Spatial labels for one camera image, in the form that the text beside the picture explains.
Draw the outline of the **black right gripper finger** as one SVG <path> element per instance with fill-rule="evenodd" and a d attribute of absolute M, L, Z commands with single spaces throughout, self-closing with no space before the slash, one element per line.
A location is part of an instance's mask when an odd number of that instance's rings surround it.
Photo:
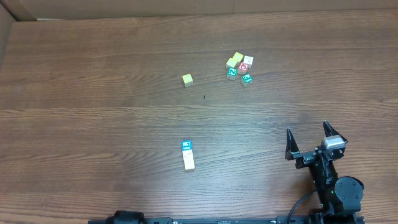
<path fill-rule="evenodd" d="M 290 161 L 297 157 L 297 155 L 300 153 L 300 150 L 289 128 L 287 128 L 286 134 L 287 134 L 287 144 L 285 150 L 285 159 Z"/>
<path fill-rule="evenodd" d="M 342 136 L 338 131 L 336 131 L 334 127 L 327 120 L 323 121 L 323 129 L 326 137 L 339 136 L 345 142 L 345 144 L 348 143 L 348 140 L 344 136 Z"/>

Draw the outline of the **white pattern block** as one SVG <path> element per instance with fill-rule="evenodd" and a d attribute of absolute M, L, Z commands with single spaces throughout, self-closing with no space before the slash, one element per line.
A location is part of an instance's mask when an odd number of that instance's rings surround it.
<path fill-rule="evenodd" d="M 193 151 L 192 150 L 183 150 L 182 151 L 183 154 L 183 159 L 184 160 L 193 160 Z"/>

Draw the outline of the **blue letter block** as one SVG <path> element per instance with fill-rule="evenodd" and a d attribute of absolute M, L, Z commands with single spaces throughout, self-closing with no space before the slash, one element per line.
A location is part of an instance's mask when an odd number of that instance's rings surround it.
<path fill-rule="evenodd" d="M 183 151 L 192 150 L 192 141 L 191 140 L 182 141 L 182 150 Z"/>

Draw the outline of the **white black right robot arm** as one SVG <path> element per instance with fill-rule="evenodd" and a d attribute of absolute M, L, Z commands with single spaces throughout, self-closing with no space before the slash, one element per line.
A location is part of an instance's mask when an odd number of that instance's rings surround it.
<path fill-rule="evenodd" d="M 356 214 L 361 210 L 364 184 L 351 176 L 339 177 L 333 162 L 344 156 L 348 140 L 326 120 L 325 137 L 313 151 L 300 152 L 290 129 L 287 129 L 285 159 L 294 160 L 297 169 L 308 168 L 315 188 L 299 199 L 280 223 L 364 223 Z M 295 209 L 314 193 L 321 207 L 307 216 L 295 217 Z"/>

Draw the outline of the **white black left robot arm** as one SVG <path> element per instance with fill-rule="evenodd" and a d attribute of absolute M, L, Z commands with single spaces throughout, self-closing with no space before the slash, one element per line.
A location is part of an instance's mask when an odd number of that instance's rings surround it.
<path fill-rule="evenodd" d="M 142 212 L 118 210 L 113 216 L 108 217 L 107 224 L 144 224 L 145 218 Z"/>

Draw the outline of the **green letter block right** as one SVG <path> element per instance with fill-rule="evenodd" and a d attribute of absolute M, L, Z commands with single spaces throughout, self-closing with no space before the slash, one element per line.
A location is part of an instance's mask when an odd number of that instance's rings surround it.
<path fill-rule="evenodd" d="M 244 87 L 249 86 L 253 82 L 252 76 L 247 73 L 241 77 L 241 83 Z"/>

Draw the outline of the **red letter block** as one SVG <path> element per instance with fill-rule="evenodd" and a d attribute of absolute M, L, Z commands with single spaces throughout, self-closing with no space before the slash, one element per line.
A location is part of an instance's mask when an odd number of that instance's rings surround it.
<path fill-rule="evenodd" d="M 249 65 L 241 62 L 238 66 L 238 74 L 244 75 L 248 72 L 248 69 L 249 69 Z"/>

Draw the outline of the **green Z letter block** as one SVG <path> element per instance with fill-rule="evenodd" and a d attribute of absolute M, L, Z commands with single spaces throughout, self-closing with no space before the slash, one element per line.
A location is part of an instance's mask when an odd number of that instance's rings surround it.
<path fill-rule="evenodd" d="M 230 67 L 228 69 L 227 74 L 226 74 L 227 79 L 235 80 L 236 76 L 237 76 L 237 70 L 235 68 L 233 68 L 233 67 Z"/>

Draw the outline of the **white letter block cluster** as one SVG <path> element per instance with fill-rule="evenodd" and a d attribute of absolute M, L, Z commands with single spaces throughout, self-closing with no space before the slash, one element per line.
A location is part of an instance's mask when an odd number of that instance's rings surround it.
<path fill-rule="evenodd" d="M 252 68 L 254 58 L 248 55 L 245 55 L 243 58 L 243 63 L 245 63 L 248 68 Z"/>

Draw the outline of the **yellow block left cluster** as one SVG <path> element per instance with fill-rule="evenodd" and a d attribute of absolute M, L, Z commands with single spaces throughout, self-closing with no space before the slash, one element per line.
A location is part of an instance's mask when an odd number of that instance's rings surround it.
<path fill-rule="evenodd" d="M 238 61 L 235 58 L 229 58 L 227 63 L 226 63 L 226 68 L 235 68 L 237 65 Z"/>

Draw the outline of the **yellow block cluster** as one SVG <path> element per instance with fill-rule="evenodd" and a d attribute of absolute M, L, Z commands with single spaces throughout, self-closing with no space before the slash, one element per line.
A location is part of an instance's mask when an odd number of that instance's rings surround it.
<path fill-rule="evenodd" d="M 239 53 L 239 52 L 236 52 L 236 53 L 234 54 L 233 58 L 234 58 L 238 63 L 240 63 L 240 62 L 242 61 L 242 59 L 244 58 L 244 55 L 241 54 L 241 53 Z"/>
<path fill-rule="evenodd" d="M 227 63 L 226 63 L 226 68 L 235 68 L 237 65 L 238 61 L 235 58 L 229 58 Z"/>

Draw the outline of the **yellow block top cluster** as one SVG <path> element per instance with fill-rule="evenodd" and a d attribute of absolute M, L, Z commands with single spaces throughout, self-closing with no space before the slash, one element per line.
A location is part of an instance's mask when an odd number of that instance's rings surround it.
<path fill-rule="evenodd" d="M 236 53 L 234 54 L 233 58 L 234 58 L 238 63 L 240 63 L 240 62 L 242 61 L 242 59 L 244 58 L 244 55 L 241 54 L 241 53 L 239 53 L 239 52 L 236 52 Z"/>

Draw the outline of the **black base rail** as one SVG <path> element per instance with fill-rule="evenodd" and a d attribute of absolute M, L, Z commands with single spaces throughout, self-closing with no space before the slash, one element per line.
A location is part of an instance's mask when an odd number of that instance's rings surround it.
<path fill-rule="evenodd" d="M 145 224 L 285 224 L 287 223 L 287 216 L 278 216 L 274 218 L 264 219 L 172 219 L 170 217 L 145 218 L 139 223 Z M 122 221 L 120 218 L 111 218 L 104 220 L 89 220 L 88 224 L 105 224 L 105 223 L 138 223 L 136 221 Z M 304 224 L 310 223 L 307 216 L 292 216 L 290 224 Z M 325 223 L 355 223 L 354 221 L 326 221 Z M 357 217 L 356 223 L 365 224 L 363 217 Z"/>

